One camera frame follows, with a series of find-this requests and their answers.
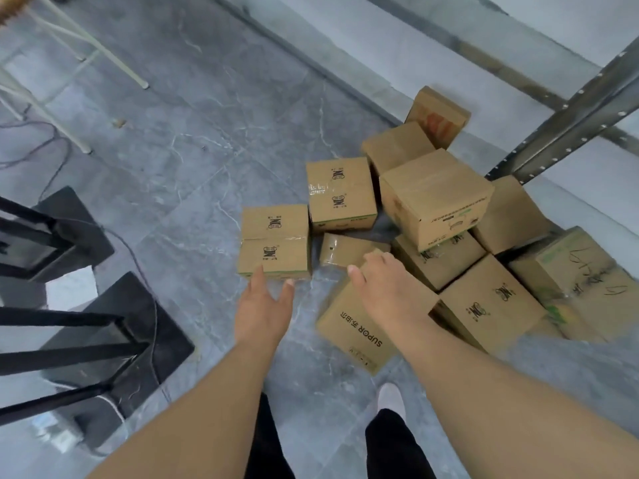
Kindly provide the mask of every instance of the black pants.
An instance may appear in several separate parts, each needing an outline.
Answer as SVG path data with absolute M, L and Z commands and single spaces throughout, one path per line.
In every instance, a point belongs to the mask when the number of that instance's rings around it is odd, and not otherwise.
M 435 474 L 402 418 L 380 410 L 366 427 L 369 479 L 435 479 Z M 262 394 L 245 479 L 295 479 L 277 436 L 268 398 Z

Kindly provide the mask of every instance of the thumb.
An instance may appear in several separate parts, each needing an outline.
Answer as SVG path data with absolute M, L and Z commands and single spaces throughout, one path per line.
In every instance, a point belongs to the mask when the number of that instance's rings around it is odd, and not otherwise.
M 277 301 L 280 304 L 285 305 L 287 308 L 293 309 L 293 297 L 295 297 L 295 281 L 293 279 L 286 279 L 282 286 L 280 297 Z
M 357 290 L 358 294 L 362 296 L 364 287 L 366 286 L 366 278 L 363 276 L 362 270 L 356 265 L 349 265 L 347 267 L 348 276 L 351 278 L 353 286 Z

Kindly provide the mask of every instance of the hand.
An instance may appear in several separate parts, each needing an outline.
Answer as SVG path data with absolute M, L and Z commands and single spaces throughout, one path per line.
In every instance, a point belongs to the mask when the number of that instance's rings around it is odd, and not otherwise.
M 291 322 L 294 295 L 295 282 L 287 279 L 279 299 L 273 299 L 267 289 L 264 268 L 260 265 L 255 269 L 235 313 L 236 344 L 275 353 Z
M 392 254 L 367 253 L 361 269 L 348 266 L 348 275 L 366 312 L 392 339 L 394 324 L 406 320 L 432 322 L 421 298 L 424 284 L 413 277 Z

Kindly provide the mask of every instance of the shoe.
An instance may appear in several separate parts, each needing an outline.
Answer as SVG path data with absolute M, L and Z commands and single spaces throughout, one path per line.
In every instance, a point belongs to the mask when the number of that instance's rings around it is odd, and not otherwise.
M 393 410 L 403 421 L 406 421 L 406 407 L 399 388 L 394 383 L 384 383 L 377 394 L 377 411 L 387 408 Z

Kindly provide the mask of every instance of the gray marble floor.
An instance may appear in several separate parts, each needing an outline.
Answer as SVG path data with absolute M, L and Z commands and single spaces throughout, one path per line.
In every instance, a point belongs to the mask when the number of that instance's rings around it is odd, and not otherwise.
M 326 81 L 212 0 L 75 0 L 68 12 L 151 82 L 142 90 L 106 60 L 84 71 L 50 104 L 95 148 L 72 157 L 47 194 L 66 185 L 95 219 L 132 246 L 161 303 L 196 344 L 168 380 L 172 400 L 192 388 L 232 344 L 242 206 L 307 201 L 306 161 L 356 156 L 362 140 L 388 122 Z M 0 59 L 45 94 L 75 61 L 25 20 L 0 30 Z M 118 128 L 115 120 L 125 120 Z M 10 116 L 0 108 L 0 121 Z M 0 131 L 0 160 L 44 141 L 45 128 Z M 32 206 L 63 158 L 52 145 L 0 171 L 4 197 Z M 395 228 L 380 216 L 372 233 Z M 124 246 L 97 269 L 104 290 L 137 271 Z M 266 390 L 285 454 L 299 478 L 365 477 L 363 429 L 377 386 L 397 383 L 408 421 L 439 478 L 466 477 L 410 367 L 396 358 L 375 378 L 355 368 L 314 331 L 318 308 L 340 273 L 317 267 L 297 287 L 293 323 Z M 49 335 L 0 337 L 0 350 L 37 346 Z M 639 336 L 589 346 L 525 337 L 504 359 L 572 394 L 639 435 Z M 50 392 L 30 374 L 0 382 L 0 405 Z M 137 430 L 167 403 L 153 395 L 129 422 Z M 122 442 L 118 431 L 105 445 Z M 0 428 L 3 477 L 82 478 L 97 460 L 60 455 L 23 422 Z

